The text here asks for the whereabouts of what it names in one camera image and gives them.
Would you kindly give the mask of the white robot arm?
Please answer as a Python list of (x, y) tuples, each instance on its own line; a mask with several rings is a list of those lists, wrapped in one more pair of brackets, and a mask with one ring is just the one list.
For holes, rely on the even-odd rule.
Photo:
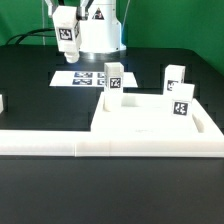
[(116, 16), (116, 0), (80, 0), (65, 6), (63, 0), (44, 0), (53, 20), (57, 46), (69, 63), (79, 55), (115, 55), (126, 50), (122, 25)]

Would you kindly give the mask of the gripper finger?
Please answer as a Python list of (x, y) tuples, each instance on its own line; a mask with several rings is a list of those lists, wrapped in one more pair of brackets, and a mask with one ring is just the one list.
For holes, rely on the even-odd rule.
[(52, 17), (53, 13), (55, 12), (56, 8), (59, 5), (59, 0), (44, 0), (47, 7), (48, 7), (48, 16)]
[(87, 20), (88, 19), (88, 10), (92, 5), (94, 0), (80, 0), (80, 5), (77, 7), (76, 18), (78, 20)]

